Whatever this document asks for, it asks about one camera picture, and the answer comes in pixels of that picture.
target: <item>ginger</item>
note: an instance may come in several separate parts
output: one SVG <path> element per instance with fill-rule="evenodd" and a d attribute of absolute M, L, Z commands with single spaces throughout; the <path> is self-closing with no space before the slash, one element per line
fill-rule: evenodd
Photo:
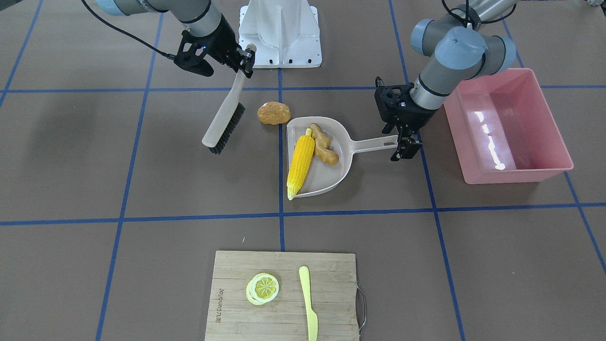
<path fill-rule="evenodd" d="M 322 160 L 324 163 L 330 165 L 336 164 L 339 161 L 339 155 L 328 149 L 330 147 L 331 138 L 320 129 L 320 127 L 312 123 L 311 124 L 311 137 L 316 140 L 316 148 L 314 154 Z"/>

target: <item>blue tape line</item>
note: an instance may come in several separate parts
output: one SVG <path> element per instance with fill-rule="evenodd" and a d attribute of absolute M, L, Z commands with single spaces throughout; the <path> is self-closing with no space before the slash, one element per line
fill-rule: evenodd
<path fill-rule="evenodd" d="M 398 42 L 400 62 L 402 63 L 402 71 L 404 71 L 404 81 L 406 82 L 406 84 L 408 84 L 408 71 L 406 70 L 406 63 L 404 62 L 404 51 L 402 50 L 402 43 L 400 42 L 400 33 L 398 33 L 398 23 L 396 22 L 396 14 L 393 10 L 393 2 L 391 0 L 389 0 L 389 9 L 391 11 L 391 22 L 393 23 L 393 30 L 396 33 L 396 42 Z"/>
<path fill-rule="evenodd" d="M 117 223 L 118 218 L 0 221 L 0 226 Z"/>
<path fill-rule="evenodd" d="M 604 89 L 606 85 L 544 85 L 542 89 Z M 229 91 L 228 87 L 158 87 L 149 92 Z M 243 91 L 314 91 L 314 90 L 375 90 L 372 86 L 323 86 L 323 87 L 245 87 Z M 131 89 L 16 89 L 0 90 L 0 93 L 78 93 L 78 92 L 145 92 L 144 88 Z"/>
<path fill-rule="evenodd" d="M 217 219 L 246 219 L 246 218 L 274 218 L 279 213 L 250 213 L 250 214 L 210 214 L 210 215 L 175 215 L 165 217 L 130 217 L 122 219 L 125 223 L 144 221 L 179 221 L 179 220 L 217 220 Z"/>
<path fill-rule="evenodd" d="M 19 89 L 8 93 L 143 92 L 145 89 Z"/>
<path fill-rule="evenodd" d="M 402 71 L 404 72 L 404 79 L 408 84 L 408 72 L 406 69 L 406 62 L 404 61 L 404 53 L 402 51 L 402 44 L 400 42 L 400 36 L 398 33 L 398 24 L 396 22 L 396 16 L 393 10 L 392 0 L 389 0 L 389 7 L 391 10 L 391 20 L 393 21 L 393 28 L 396 33 L 396 40 L 398 42 L 398 50 L 400 53 L 400 60 L 402 62 Z M 425 150 L 421 147 L 421 160 L 423 161 L 423 168 L 425 171 L 425 180 L 427 181 L 427 189 L 429 191 L 429 197 L 431 200 L 431 210 L 433 211 L 434 220 L 436 222 L 436 229 L 438 230 L 438 237 L 440 239 L 440 247 L 442 249 L 442 258 L 444 259 L 444 267 L 446 268 L 446 276 L 448 277 L 448 285 L 450 287 L 450 295 L 453 301 L 454 313 L 456 315 L 457 325 L 459 327 L 459 335 L 461 341 L 465 341 L 465 331 L 463 329 L 463 322 L 461 319 L 461 313 L 459 312 L 459 302 L 456 298 L 455 283 L 452 278 L 450 271 L 450 262 L 448 261 L 448 253 L 446 251 L 446 244 L 444 243 L 444 236 L 442 235 L 442 226 L 440 224 L 440 218 L 436 206 L 436 199 L 433 193 L 433 186 L 431 185 L 431 177 L 429 175 L 429 168 L 427 167 L 427 159 L 425 158 Z"/>
<path fill-rule="evenodd" d="M 427 189 L 429 190 L 433 218 L 436 222 L 438 238 L 440 239 L 440 248 L 442 249 L 442 258 L 444 259 L 444 267 L 446 268 L 446 277 L 448 278 L 448 287 L 450 288 L 450 296 L 452 297 L 453 301 L 454 314 L 456 316 L 457 326 L 459 327 L 459 335 L 461 337 L 461 341 L 465 341 L 465 330 L 463 329 L 463 321 L 461 319 L 461 312 L 459 311 L 459 301 L 456 298 L 455 281 L 453 280 L 452 272 L 450 270 L 450 261 L 448 260 L 448 252 L 446 250 L 446 243 L 444 242 L 444 235 L 442 233 L 442 224 L 440 223 L 440 217 L 438 215 L 436 197 L 433 192 L 433 185 L 431 184 L 431 177 L 429 176 L 429 168 L 427 167 L 427 159 L 425 157 L 425 150 L 423 147 L 421 147 L 421 160 L 423 162 L 423 169 L 425 170 L 425 179 L 427 181 Z"/>
<path fill-rule="evenodd" d="M 34 26 L 36 25 L 36 21 L 38 20 L 38 15 L 40 14 L 40 9 L 42 8 L 43 2 L 44 2 L 43 0 L 40 0 L 40 2 L 38 2 L 38 7 L 36 8 L 36 13 L 34 13 L 32 23 L 30 24 L 30 28 L 29 28 L 29 30 L 27 30 L 27 34 L 25 35 L 25 40 L 23 40 L 23 45 L 21 45 L 21 50 L 19 50 L 19 54 L 17 55 L 17 59 L 15 60 L 15 64 L 13 65 L 13 69 L 10 71 L 10 75 L 8 76 L 8 81 L 6 82 L 6 85 L 4 86 L 4 92 L 0 96 L 0 107 L 4 103 L 4 99 L 6 98 L 8 88 L 10 88 L 10 84 L 13 82 L 13 78 L 15 77 L 15 73 L 17 72 L 17 67 L 19 66 L 19 63 L 21 62 L 21 58 L 23 57 L 25 47 L 27 47 L 27 43 L 29 42 L 30 37 L 32 36 L 32 32 L 34 31 Z"/>
<path fill-rule="evenodd" d="M 589 239 L 593 244 L 593 249 L 596 251 L 596 255 L 598 256 L 598 260 L 602 265 L 602 270 L 606 275 L 606 262 L 604 262 L 604 256 L 602 256 L 602 252 L 598 246 L 595 236 L 593 235 L 593 231 L 591 230 L 591 226 L 589 226 L 589 222 L 587 221 L 587 217 L 585 216 L 585 212 L 583 211 L 583 207 L 579 202 L 579 197 L 576 195 L 576 191 L 574 186 L 572 185 L 572 180 L 570 179 L 570 175 L 568 172 L 564 172 L 564 176 L 566 177 L 566 182 L 568 183 L 568 187 L 570 187 L 570 192 L 572 192 L 572 196 L 574 197 L 574 202 L 576 203 L 577 208 L 579 209 L 579 214 L 581 215 L 581 219 L 583 220 L 583 224 L 585 225 L 585 229 L 587 230 L 587 234 L 589 235 Z"/>
<path fill-rule="evenodd" d="M 375 90 L 374 86 L 307 86 L 307 87 L 283 87 L 283 91 L 308 91 L 308 90 Z"/>
<path fill-rule="evenodd" d="M 282 103 L 282 69 L 278 68 L 278 102 Z M 286 251 L 286 239 L 284 235 L 284 125 L 280 124 L 278 127 L 278 179 L 280 184 L 278 185 L 278 197 L 279 197 L 279 217 L 280 217 L 280 251 Z"/>
<path fill-rule="evenodd" d="M 362 215 L 362 214 L 404 214 L 404 213 L 429 213 L 431 208 L 419 209 L 364 209 L 355 211 L 306 211 L 306 212 L 284 212 L 285 217 L 311 217 L 318 215 Z"/>
<path fill-rule="evenodd" d="M 509 32 L 509 27 L 507 27 L 507 23 L 505 22 L 505 20 L 503 19 L 501 22 L 503 22 L 503 26 L 505 27 L 505 32 L 507 32 L 507 36 L 509 37 L 509 39 L 513 40 L 513 38 L 511 37 L 511 32 Z M 520 58 L 520 52 L 517 47 L 516 47 L 516 57 L 518 59 L 518 63 L 520 63 L 520 67 L 523 68 L 524 63 L 522 63 L 522 58 Z"/>
<path fill-rule="evenodd" d="M 471 211 L 507 211 L 515 209 L 554 209 L 575 208 L 577 204 L 536 204 L 536 205 L 508 205 L 508 206 L 470 206 L 455 208 L 437 208 L 438 212 L 471 212 Z"/>
<path fill-rule="evenodd" d="M 581 207 L 604 207 L 606 206 L 606 203 L 587 203 L 587 204 L 581 204 Z"/>
<path fill-rule="evenodd" d="M 162 29 L 162 21 L 164 14 L 160 14 L 158 20 L 158 28 L 156 31 L 156 40 L 154 47 L 158 46 L 160 40 L 160 32 Z M 143 100 L 141 103 L 141 111 L 139 113 L 139 121 L 137 123 L 137 131 L 135 133 L 135 142 L 133 144 L 133 152 L 130 157 L 130 165 L 128 167 L 128 175 L 126 178 L 126 184 L 124 186 L 124 196 L 122 198 L 122 206 L 120 208 L 120 217 L 118 221 L 118 227 L 116 228 L 116 237 L 114 239 L 114 245 L 112 249 L 112 259 L 110 260 L 110 268 L 107 274 L 107 282 L 105 283 L 105 292 L 103 293 L 103 303 L 101 305 L 101 313 L 99 315 L 99 325 L 97 326 L 96 341 L 101 341 L 101 334 L 103 332 L 103 324 L 105 322 L 105 313 L 107 311 L 107 302 L 109 301 L 110 290 L 112 288 L 113 271 L 116 266 L 116 257 L 118 256 L 118 246 L 120 245 L 120 236 L 122 234 L 122 225 L 124 223 L 124 214 L 126 212 L 126 205 L 128 202 L 128 193 L 130 191 L 130 182 L 133 178 L 133 169 L 135 168 L 135 158 L 137 156 L 137 148 L 139 147 L 139 138 L 141 137 L 141 127 L 143 125 L 143 117 L 145 115 L 145 107 L 147 104 L 147 97 L 149 94 L 150 84 L 152 83 L 153 65 L 156 61 L 156 52 L 151 55 L 150 67 L 147 72 L 147 82 L 145 83 L 145 92 L 143 93 Z"/>
<path fill-rule="evenodd" d="M 606 85 L 563 85 L 563 86 L 541 86 L 542 89 L 604 89 Z"/>
<path fill-rule="evenodd" d="M 505 22 L 505 20 L 503 20 L 503 26 L 505 27 L 505 31 L 507 32 L 507 35 L 509 36 L 509 38 L 511 38 L 511 33 L 509 32 L 509 28 L 507 27 L 507 23 Z M 520 63 L 520 66 L 524 67 L 524 63 L 522 62 L 522 58 L 520 58 L 519 53 L 518 53 L 518 61 Z M 542 86 L 541 88 L 548 89 L 550 87 L 560 88 L 560 86 Z M 573 87 L 586 88 L 586 87 L 602 87 L 602 86 L 573 86 Z M 574 185 L 572 183 L 572 180 L 570 179 L 570 174 L 568 172 L 564 172 L 564 177 L 566 178 L 566 182 L 568 183 L 568 187 L 570 188 L 570 192 L 572 193 L 572 196 L 574 198 L 574 202 L 576 204 L 575 206 L 579 209 L 579 214 L 581 215 L 581 219 L 583 220 L 583 224 L 585 225 L 585 229 L 587 230 L 589 239 L 591 240 L 591 243 L 593 244 L 593 249 L 596 251 L 598 260 L 599 260 L 600 264 L 602 265 L 602 270 L 604 271 L 604 274 L 606 275 L 606 263 L 604 262 L 604 256 L 602 255 L 602 252 L 600 251 L 598 243 L 596 242 L 596 239 L 593 235 L 593 231 L 591 230 L 591 226 L 589 225 L 589 222 L 587 221 L 587 218 L 585 216 L 585 212 L 583 211 L 583 206 L 585 206 L 585 204 L 581 204 L 581 202 L 579 201 L 579 196 L 577 195 L 576 190 L 574 189 Z"/>
<path fill-rule="evenodd" d="M 512 211 L 518 209 L 563 209 L 581 207 L 606 207 L 606 203 L 581 203 L 581 204 L 537 204 L 537 205 L 509 205 L 509 206 L 470 206 L 453 208 L 436 208 L 438 212 L 474 212 L 474 211 Z M 305 211 L 305 212 L 269 212 L 250 214 L 214 214 L 214 215 L 172 215 L 163 217 L 130 217 L 123 218 L 125 223 L 145 221 L 179 221 L 179 220 L 220 220 L 220 219 L 246 219 L 246 218 L 276 218 L 284 217 L 308 217 L 318 215 L 362 215 L 362 214 L 414 214 L 431 213 L 433 208 L 419 209 L 369 209 L 352 211 Z M 119 218 L 91 218 L 91 219 L 57 219 L 57 220 L 18 220 L 0 221 L 0 226 L 25 226 L 25 225 L 61 225 L 61 224 L 89 224 L 89 223 L 117 223 Z"/>

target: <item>wooden cutting board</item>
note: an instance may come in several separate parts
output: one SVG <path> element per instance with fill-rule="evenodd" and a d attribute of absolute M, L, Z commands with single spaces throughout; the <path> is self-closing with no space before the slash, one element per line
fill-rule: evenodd
<path fill-rule="evenodd" d="M 306 252 L 217 251 L 205 341 L 307 341 L 299 268 L 310 271 L 318 341 L 359 341 L 356 255 Z M 246 299 L 258 273 L 274 275 L 280 289 L 264 305 Z"/>

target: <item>brush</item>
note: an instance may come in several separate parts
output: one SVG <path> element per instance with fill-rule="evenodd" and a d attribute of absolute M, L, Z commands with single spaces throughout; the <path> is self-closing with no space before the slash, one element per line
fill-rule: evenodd
<path fill-rule="evenodd" d="M 256 50 L 254 44 L 249 44 L 246 48 L 253 51 Z M 202 137 L 202 144 L 207 146 L 213 154 L 221 154 L 229 136 L 244 114 L 245 107 L 239 102 L 242 87 L 244 86 L 244 79 L 244 72 L 238 70 L 231 90 L 219 107 L 206 134 Z"/>

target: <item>toy corn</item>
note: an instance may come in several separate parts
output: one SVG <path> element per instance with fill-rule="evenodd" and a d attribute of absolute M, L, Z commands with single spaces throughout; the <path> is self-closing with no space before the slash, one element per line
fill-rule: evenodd
<path fill-rule="evenodd" d="M 307 128 L 305 135 L 299 137 L 295 144 L 293 161 L 290 163 L 290 169 L 288 170 L 286 188 L 289 200 L 292 200 L 301 189 L 301 186 L 303 186 L 309 165 L 311 164 L 315 145 L 316 143 L 311 137 L 311 129 Z"/>

